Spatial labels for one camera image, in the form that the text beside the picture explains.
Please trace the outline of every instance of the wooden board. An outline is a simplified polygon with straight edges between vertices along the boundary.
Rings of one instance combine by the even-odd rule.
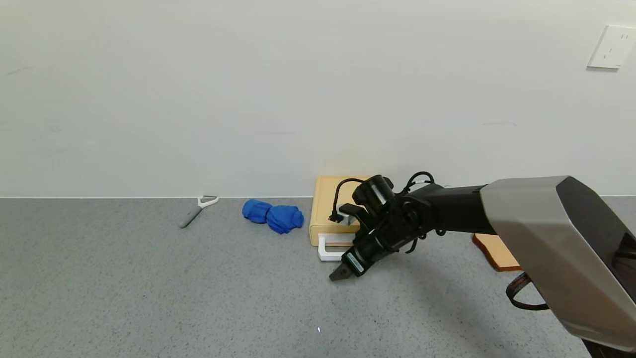
[[[497,235],[474,234],[473,243],[480,248],[490,265],[497,271],[521,270],[519,262]]]
[[[316,188],[314,192],[314,203],[312,205],[312,216],[309,220],[309,238],[313,246],[318,246],[318,234],[341,234],[355,233],[360,229],[360,224],[355,221],[349,226],[341,225],[333,221],[329,221],[331,210],[333,208],[333,197],[336,193],[338,184],[347,178],[357,178],[367,180],[368,176],[346,175],[346,176],[329,176],[323,175],[316,179]],[[349,182],[340,187],[338,195],[338,204],[350,203],[354,204],[351,198],[354,190],[359,183]],[[342,246],[339,244],[327,244],[327,246]]]

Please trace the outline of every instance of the gray handle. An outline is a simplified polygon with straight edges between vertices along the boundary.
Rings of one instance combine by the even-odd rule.
[[[192,210],[190,210],[186,214],[186,217],[183,218],[183,221],[179,223],[179,227],[183,229],[184,227],[188,226],[192,222],[192,220],[194,220],[195,217],[197,217],[197,215],[201,212],[201,210],[203,210],[201,206],[195,206],[194,208],[192,208]]]

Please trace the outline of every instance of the blue cloth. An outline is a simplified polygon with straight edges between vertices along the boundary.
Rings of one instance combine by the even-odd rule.
[[[243,216],[257,224],[264,224],[271,207],[271,204],[264,201],[250,199],[243,205]]]
[[[302,227],[305,221],[297,206],[272,206],[264,201],[250,199],[243,205],[243,216],[257,224],[267,225],[279,234],[287,234],[295,227]]]

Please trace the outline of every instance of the speckled gray floor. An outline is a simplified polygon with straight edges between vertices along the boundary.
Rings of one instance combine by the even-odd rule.
[[[0,357],[587,356],[550,312],[508,303],[516,274],[467,234],[333,284],[306,226],[278,235],[243,202],[178,229],[194,200],[0,200]],[[636,199],[608,202],[634,230]]]

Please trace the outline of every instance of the electrical outlet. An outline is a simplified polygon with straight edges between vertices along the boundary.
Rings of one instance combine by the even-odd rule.
[[[588,67],[621,68],[635,42],[635,28],[605,26]]]

